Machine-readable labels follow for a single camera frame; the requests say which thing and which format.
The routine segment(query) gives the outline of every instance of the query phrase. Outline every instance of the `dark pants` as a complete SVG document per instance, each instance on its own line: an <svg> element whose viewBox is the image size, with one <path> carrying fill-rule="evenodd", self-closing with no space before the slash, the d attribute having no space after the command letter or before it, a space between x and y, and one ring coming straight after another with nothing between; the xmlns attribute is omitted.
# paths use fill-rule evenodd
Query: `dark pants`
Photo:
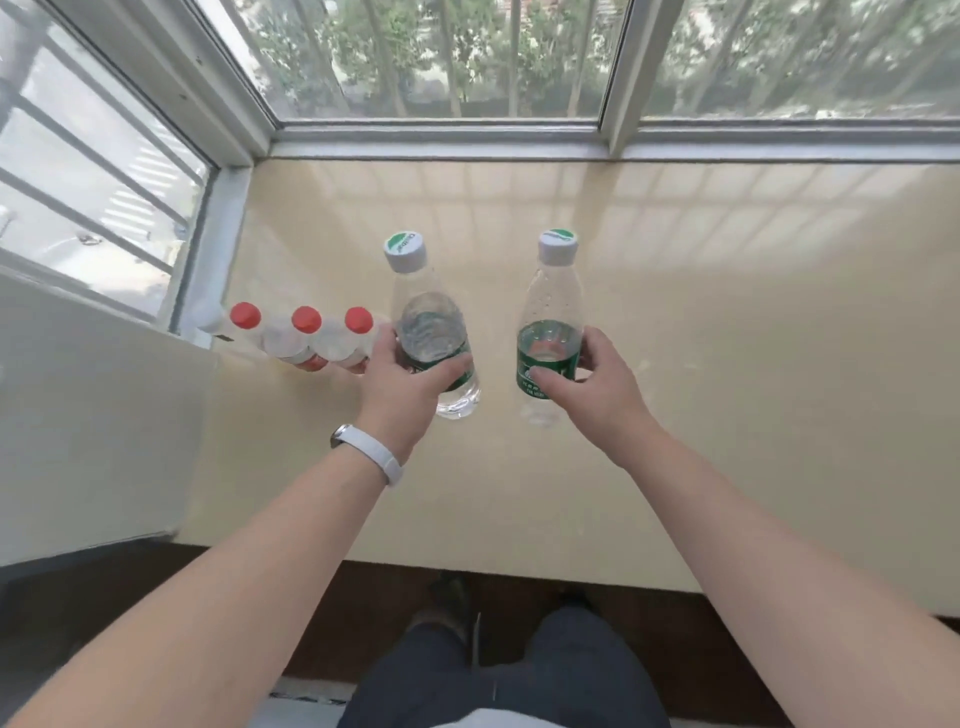
<svg viewBox="0 0 960 728"><path fill-rule="evenodd" d="M433 728L478 708L565 728L669 728L636 655L581 607L548 615L520 662L479 669L452 631L420 624L367 673L338 728Z"/></svg>

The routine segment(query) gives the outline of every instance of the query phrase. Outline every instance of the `white bottle cap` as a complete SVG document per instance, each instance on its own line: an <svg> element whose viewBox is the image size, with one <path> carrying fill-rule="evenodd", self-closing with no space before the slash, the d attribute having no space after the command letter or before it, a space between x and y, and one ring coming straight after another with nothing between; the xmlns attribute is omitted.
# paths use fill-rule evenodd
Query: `white bottle cap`
<svg viewBox="0 0 960 728"><path fill-rule="evenodd" d="M426 265L426 246L419 232L396 232L383 244L387 262L396 273L414 273Z"/></svg>
<svg viewBox="0 0 960 728"><path fill-rule="evenodd" d="M540 262L544 265L573 265L576 255L575 232L554 228L540 235Z"/></svg>

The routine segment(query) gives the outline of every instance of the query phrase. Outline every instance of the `left hand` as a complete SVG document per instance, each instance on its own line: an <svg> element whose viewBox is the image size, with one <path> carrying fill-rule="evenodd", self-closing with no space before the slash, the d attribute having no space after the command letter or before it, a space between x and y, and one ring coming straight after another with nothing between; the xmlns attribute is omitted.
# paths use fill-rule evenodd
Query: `left hand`
<svg viewBox="0 0 960 728"><path fill-rule="evenodd" d="M396 363L396 331L382 326L360 384L356 426L375 437L406 463L437 412L437 399L469 369L473 357L462 353L425 372L411 374Z"/></svg>

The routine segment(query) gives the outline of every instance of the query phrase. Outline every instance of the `right hand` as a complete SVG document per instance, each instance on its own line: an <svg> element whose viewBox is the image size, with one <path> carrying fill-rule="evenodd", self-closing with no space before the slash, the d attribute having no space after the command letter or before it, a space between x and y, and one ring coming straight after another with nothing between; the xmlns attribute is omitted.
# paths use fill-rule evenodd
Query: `right hand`
<svg viewBox="0 0 960 728"><path fill-rule="evenodd" d="M583 381L570 381L549 369L533 367L530 378L566 410L588 440L622 468L636 446L636 437L659 426L643 401L630 366L599 328L584 327L578 367L592 374Z"/></svg>

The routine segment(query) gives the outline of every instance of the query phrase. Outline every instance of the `window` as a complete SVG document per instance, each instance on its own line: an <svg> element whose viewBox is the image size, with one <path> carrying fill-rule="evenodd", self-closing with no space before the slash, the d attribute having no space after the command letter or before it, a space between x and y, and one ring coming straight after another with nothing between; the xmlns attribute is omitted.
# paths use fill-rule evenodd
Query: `window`
<svg viewBox="0 0 960 728"><path fill-rule="evenodd" d="M0 263L154 320L208 165L32 0L0 0Z"/></svg>
<svg viewBox="0 0 960 728"><path fill-rule="evenodd" d="M686 0L644 116L960 115L955 0Z"/></svg>
<svg viewBox="0 0 960 728"><path fill-rule="evenodd" d="M197 0L281 120L599 116L627 0Z"/></svg>

